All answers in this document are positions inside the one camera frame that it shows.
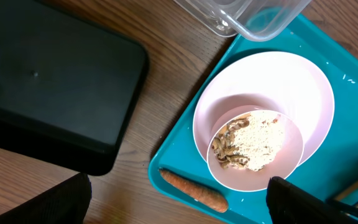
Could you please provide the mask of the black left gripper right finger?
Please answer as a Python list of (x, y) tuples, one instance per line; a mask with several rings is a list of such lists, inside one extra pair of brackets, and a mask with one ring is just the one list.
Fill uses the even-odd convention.
[(266, 204), (273, 224), (358, 224), (358, 208), (324, 202), (281, 177), (268, 182)]

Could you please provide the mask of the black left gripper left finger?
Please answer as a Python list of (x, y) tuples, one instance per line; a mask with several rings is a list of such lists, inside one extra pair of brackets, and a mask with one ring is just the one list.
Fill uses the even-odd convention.
[(0, 224), (83, 224), (92, 198), (87, 174), (79, 173), (0, 215)]

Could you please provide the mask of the pink bowl with rice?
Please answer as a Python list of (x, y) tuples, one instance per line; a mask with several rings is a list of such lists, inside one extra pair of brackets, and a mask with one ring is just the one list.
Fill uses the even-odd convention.
[(215, 127), (206, 161), (222, 186), (255, 192), (266, 189), (274, 176), (292, 174), (303, 153), (303, 136), (288, 116), (254, 109), (226, 118)]

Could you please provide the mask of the orange carrot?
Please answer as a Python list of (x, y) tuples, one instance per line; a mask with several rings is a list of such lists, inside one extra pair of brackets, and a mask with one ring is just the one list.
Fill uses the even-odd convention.
[(184, 179), (169, 170), (159, 169), (158, 171), (161, 177), (170, 185), (210, 209), (219, 213), (224, 213), (228, 210), (228, 202), (220, 192)]

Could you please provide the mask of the pink plate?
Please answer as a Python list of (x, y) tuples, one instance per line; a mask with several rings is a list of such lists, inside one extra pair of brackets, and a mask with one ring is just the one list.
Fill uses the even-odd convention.
[(300, 129), (306, 162), (322, 145), (334, 118), (334, 93), (323, 71), (289, 52), (261, 52), (220, 71), (202, 90), (193, 116), (193, 139), (205, 159), (209, 137), (235, 111), (256, 106), (287, 115)]

